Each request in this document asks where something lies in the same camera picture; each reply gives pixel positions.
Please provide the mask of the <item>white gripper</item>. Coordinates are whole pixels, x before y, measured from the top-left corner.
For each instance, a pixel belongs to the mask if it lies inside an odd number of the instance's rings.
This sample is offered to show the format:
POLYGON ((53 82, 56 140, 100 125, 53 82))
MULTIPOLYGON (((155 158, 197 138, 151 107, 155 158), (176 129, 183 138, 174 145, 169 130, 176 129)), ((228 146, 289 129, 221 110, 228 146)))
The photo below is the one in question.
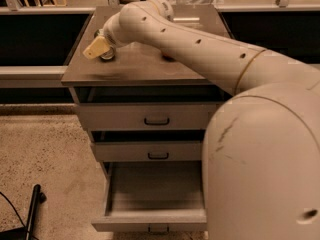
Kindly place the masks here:
POLYGON ((120 26, 120 14, 111 16, 103 25, 103 35, 98 35, 83 51, 87 59, 97 58, 110 50, 110 45, 115 48, 129 44, 129 38, 120 26))

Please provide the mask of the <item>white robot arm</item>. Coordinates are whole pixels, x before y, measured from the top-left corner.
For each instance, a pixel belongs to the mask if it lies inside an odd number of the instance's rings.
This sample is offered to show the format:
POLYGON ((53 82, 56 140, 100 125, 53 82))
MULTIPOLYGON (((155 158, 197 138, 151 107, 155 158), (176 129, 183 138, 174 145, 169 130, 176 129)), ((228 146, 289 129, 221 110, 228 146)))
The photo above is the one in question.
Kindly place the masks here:
POLYGON ((204 139, 210 240, 320 240, 320 71, 172 17, 166 0, 129 3, 84 54, 151 45, 231 94, 204 139))

